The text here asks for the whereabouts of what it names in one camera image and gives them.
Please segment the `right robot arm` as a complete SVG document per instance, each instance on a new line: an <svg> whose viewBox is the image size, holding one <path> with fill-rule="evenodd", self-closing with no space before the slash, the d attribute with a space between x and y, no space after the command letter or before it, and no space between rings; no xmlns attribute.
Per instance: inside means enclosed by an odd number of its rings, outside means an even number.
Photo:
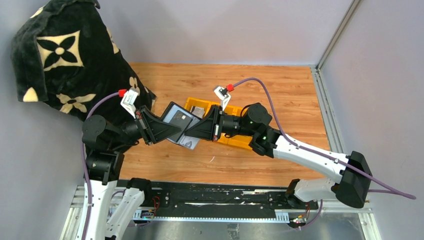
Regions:
<svg viewBox="0 0 424 240"><path fill-rule="evenodd" d="M230 115L212 105L206 116L184 133L207 141L217 141L221 135L248 136L249 147L258 155L288 160L323 174L325 178L290 182L285 201L292 209L312 200L338 200L352 208L364 207L372 172L362 153L331 152L281 133L270 126L272 116L260 103L244 110L241 116Z"/></svg>

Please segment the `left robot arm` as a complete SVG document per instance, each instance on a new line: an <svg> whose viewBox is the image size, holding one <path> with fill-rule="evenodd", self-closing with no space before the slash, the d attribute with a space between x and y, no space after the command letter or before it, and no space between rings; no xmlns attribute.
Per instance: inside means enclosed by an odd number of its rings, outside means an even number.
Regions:
<svg viewBox="0 0 424 240"><path fill-rule="evenodd" d="M180 131L179 126L162 121L145 107L135 110L133 118L119 127L101 115L84 121L82 142L89 152L83 158L84 209L77 240L120 240L138 207L159 206L151 181L134 177L128 181L118 207L109 212L124 162L124 148L140 140L151 146Z"/></svg>

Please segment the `dark credit card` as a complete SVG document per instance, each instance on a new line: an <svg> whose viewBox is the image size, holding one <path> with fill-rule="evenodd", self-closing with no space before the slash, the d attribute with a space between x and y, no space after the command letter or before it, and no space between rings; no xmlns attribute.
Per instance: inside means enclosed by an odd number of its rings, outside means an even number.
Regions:
<svg viewBox="0 0 424 240"><path fill-rule="evenodd" d="M181 110L177 110L171 117L169 123L181 128L184 131L192 122L193 118Z"/></svg>

